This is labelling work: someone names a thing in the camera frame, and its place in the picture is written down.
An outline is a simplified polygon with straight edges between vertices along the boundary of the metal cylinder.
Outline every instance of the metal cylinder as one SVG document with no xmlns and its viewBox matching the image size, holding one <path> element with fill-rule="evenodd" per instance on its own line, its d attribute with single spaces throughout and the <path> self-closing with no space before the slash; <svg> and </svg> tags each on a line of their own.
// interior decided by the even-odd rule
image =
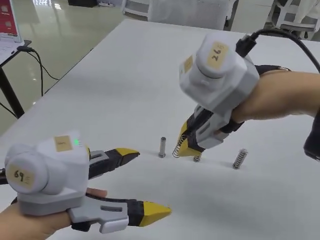
<svg viewBox="0 0 320 240">
<path fill-rule="evenodd" d="M 166 141 L 167 139 L 163 136 L 161 137 L 161 140 L 160 140 L 160 151 L 159 151 L 159 158 L 164 158 L 166 156 Z"/>
<path fill-rule="evenodd" d="M 233 169 L 239 169 L 242 163 L 244 162 L 245 158 L 247 157 L 247 155 L 248 155 L 248 150 L 244 148 L 241 149 L 232 165 Z"/>
<path fill-rule="evenodd" d="M 199 163 L 200 160 L 201 160 L 201 155 L 199 155 L 199 156 L 194 156 L 194 157 L 193 157 L 193 161 L 194 161 L 195 163 Z"/>
</svg>

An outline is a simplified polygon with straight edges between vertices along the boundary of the glossy floor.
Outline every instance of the glossy floor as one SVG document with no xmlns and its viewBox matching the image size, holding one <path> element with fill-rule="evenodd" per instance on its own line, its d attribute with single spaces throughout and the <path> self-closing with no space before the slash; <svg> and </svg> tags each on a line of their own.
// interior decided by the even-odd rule
<svg viewBox="0 0 320 240">
<path fill-rule="evenodd" d="M 13 6 L 23 38 L 32 41 L 30 46 L 58 79 L 124 19 L 119 8 L 69 6 L 67 0 L 13 0 Z M 37 104 L 41 97 L 39 64 L 20 53 L 3 69 L 24 110 Z M 44 89 L 54 83 L 45 74 Z M 0 102 L 8 106 L 1 91 Z M 14 121 L 0 107 L 0 136 Z"/>
</svg>

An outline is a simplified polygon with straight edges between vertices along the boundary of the chair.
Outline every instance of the chair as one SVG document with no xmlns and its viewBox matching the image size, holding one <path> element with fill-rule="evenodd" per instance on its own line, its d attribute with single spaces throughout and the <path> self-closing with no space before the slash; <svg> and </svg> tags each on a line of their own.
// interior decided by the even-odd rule
<svg viewBox="0 0 320 240">
<path fill-rule="evenodd" d="M 307 1 L 313 1 L 313 7 L 319 4 L 320 0 L 276 0 L 270 11 L 270 20 L 278 29 L 289 31 L 304 32 L 304 38 L 309 38 L 310 34 L 318 32 L 320 29 L 320 20 L 317 14 L 307 11 L 306 16 L 297 17 L 302 4 L 308 4 Z"/>
<path fill-rule="evenodd" d="M 150 0 L 148 21 L 223 30 L 230 2 L 234 1 Z"/>
<path fill-rule="evenodd" d="M 235 2 L 237 0 L 228 0 L 229 1 L 229 7 L 228 7 L 228 12 L 226 14 L 226 20 L 230 20 L 232 16 L 232 10 L 234 8 Z"/>
<path fill-rule="evenodd" d="M 122 0 L 121 11 L 123 14 L 130 13 L 138 16 L 147 17 L 149 10 L 149 0 L 142 3 L 137 0 Z"/>
</svg>

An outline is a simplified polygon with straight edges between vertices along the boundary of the table leg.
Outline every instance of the table leg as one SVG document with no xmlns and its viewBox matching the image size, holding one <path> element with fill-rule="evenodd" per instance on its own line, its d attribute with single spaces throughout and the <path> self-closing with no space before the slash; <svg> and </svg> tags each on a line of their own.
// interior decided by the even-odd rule
<svg viewBox="0 0 320 240">
<path fill-rule="evenodd" d="M 25 114 L 25 111 L 22 108 L 2 67 L 0 67 L 0 89 L 10 104 L 14 114 L 19 119 L 23 114 Z"/>
</svg>

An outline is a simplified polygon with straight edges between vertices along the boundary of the display screen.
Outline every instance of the display screen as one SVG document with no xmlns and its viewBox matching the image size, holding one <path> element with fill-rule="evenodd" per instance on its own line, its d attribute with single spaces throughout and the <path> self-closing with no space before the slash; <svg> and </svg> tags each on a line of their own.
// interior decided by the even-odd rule
<svg viewBox="0 0 320 240">
<path fill-rule="evenodd" d="M 18 35 L 10 0 L 0 0 L 0 33 Z"/>
</svg>

